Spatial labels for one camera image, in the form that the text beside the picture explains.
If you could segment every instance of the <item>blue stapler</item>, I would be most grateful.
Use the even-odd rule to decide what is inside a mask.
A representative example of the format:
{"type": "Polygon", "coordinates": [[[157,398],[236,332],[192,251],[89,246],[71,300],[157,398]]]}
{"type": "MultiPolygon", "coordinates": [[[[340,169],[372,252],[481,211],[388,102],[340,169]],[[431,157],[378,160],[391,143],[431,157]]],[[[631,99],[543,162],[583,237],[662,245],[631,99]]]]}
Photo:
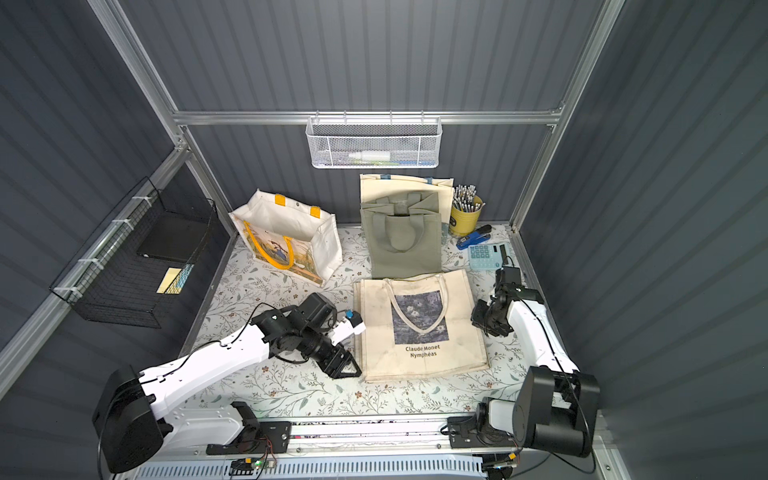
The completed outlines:
{"type": "Polygon", "coordinates": [[[456,248],[458,248],[459,250],[464,250],[465,248],[468,248],[470,245],[477,245],[478,243],[483,243],[490,239],[491,239],[491,226],[483,225],[482,227],[478,228],[477,230],[470,233],[469,235],[466,235],[458,239],[456,241],[456,248]]]}

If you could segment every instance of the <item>yellow sticky note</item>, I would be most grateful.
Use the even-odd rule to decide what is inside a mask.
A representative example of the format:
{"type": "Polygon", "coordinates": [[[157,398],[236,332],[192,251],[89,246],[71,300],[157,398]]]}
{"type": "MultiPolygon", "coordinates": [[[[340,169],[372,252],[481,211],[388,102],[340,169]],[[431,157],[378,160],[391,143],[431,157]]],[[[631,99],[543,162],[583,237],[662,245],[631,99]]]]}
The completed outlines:
{"type": "Polygon", "coordinates": [[[174,282],[176,277],[181,272],[181,268],[169,268],[163,277],[163,281],[160,282],[160,286],[157,288],[157,293],[179,293],[181,288],[174,286],[168,289],[168,287],[174,282]]]}

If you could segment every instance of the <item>black wire basket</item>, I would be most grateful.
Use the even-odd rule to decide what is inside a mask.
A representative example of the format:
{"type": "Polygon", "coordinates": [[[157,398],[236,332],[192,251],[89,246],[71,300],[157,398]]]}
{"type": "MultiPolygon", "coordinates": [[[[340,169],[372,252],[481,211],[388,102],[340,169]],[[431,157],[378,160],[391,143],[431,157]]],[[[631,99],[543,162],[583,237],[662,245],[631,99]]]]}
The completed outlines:
{"type": "Polygon", "coordinates": [[[160,328],[215,217],[210,199],[152,190],[127,218],[113,220],[118,226],[103,247],[77,261],[84,265],[76,278],[65,269],[51,291],[86,320],[160,328]]]}

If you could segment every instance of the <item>pen holder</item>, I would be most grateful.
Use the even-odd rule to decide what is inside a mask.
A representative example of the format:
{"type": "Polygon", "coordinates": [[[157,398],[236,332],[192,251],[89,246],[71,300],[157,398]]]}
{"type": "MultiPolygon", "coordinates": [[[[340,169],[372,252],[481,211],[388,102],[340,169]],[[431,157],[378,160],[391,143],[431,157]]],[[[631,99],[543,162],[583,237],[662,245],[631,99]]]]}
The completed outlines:
{"type": "MultiPolygon", "coordinates": [[[[482,204],[480,197],[475,196],[473,200],[476,204],[482,204]]],[[[463,237],[475,230],[480,218],[482,207],[476,212],[462,212],[456,207],[451,206],[451,220],[448,223],[448,231],[454,237],[463,237]]]]}

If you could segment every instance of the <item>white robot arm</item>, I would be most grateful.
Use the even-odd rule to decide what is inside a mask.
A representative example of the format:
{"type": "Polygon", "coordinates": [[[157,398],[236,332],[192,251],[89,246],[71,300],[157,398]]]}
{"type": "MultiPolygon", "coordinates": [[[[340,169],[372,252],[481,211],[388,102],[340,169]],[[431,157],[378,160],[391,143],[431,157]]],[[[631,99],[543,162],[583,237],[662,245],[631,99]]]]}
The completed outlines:
{"type": "Polygon", "coordinates": [[[520,270],[496,271],[491,302],[478,301],[472,323],[488,335],[518,337],[528,374],[514,401],[484,399],[478,406],[479,432],[511,433],[521,447],[585,457],[591,452],[600,386],[579,371],[549,322],[537,290],[521,284],[520,270]],[[555,393],[570,404],[553,406],[555,393]]]}
{"type": "Polygon", "coordinates": [[[264,334],[249,323],[219,341],[168,362],[142,370],[139,383],[146,396],[154,396],[150,404],[155,419],[225,376],[270,356],[270,344],[264,334]]]}
{"type": "Polygon", "coordinates": [[[211,383],[281,352],[298,350],[305,360],[314,359],[334,379],[359,376],[361,371],[352,354],[339,342],[361,333],[365,324],[352,310],[338,322],[336,317],[333,304],[313,293],[299,306],[253,316],[242,328],[203,344],[187,356],[138,374],[130,366],[113,373],[92,418],[110,472],[139,466],[164,444],[226,445],[244,425],[258,425],[243,414],[250,413],[244,404],[236,407],[242,419],[224,414],[182,419],[174,409],[211,383]]]}
{"type": "Polygon", "coordinates": [[[534,300],[514,301],[507,310],[507,321],[518,336],[529,366],[545,366],[553,372],[565,373],[578,370],[554,334],[546,306],[534,300]]]}

